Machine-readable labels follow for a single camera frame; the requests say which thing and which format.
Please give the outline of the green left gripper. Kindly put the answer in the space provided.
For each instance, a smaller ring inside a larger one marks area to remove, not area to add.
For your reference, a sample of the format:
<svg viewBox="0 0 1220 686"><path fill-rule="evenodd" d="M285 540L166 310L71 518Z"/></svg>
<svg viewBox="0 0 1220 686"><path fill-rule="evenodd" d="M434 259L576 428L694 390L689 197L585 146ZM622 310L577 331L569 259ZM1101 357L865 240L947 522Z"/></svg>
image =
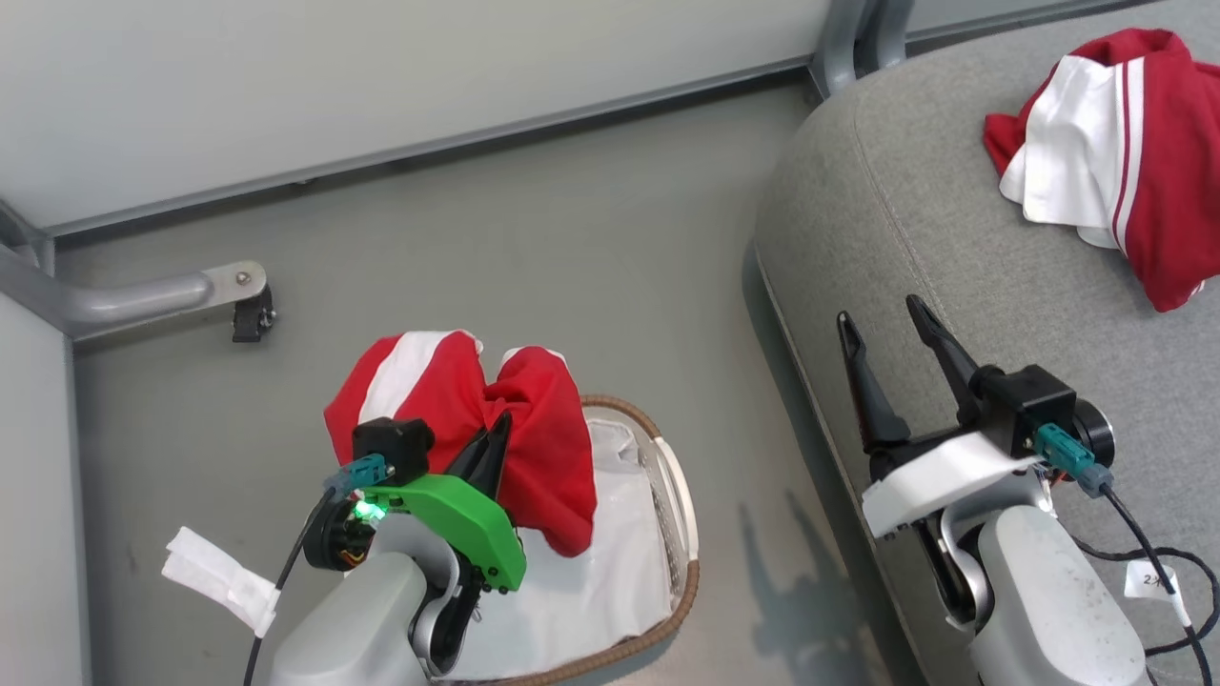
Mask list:
<svg viewBox="0 0 1220 686"><path fill-rule="evenodd" d="M521 540L499 503L499 491L512 430L512 415L479 430L444 474L425 474L401 485L364 489L362 499L381 511L418 518L453 551L483 572L492 590L518 591L527 561Z"/></svg>

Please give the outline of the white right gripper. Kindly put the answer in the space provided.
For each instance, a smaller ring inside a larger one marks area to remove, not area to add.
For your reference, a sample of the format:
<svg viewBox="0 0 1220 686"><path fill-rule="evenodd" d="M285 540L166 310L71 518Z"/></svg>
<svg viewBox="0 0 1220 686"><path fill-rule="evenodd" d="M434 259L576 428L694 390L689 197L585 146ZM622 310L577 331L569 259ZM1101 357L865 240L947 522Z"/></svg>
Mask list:
<svg viewBox="0 0 1220 686"><path fill-rule="evenodd" d="M971 381L978 365L920 295L906 295L905 303L920 341L937 356L954 395L958 424L976 424L982 410ZM1046 488L1032 471L1037 457L1009 457L985 435L956 435L905 463L899 460L897 449L889 448L906 443L909 425L867 365L867 345L849 312L838 312L836 327L872 478L860 496L872 538L895 533L958 502L974 503L982 511L1002 511L1024 502L1025 494L1028 504L1046 511Z"/></svg>

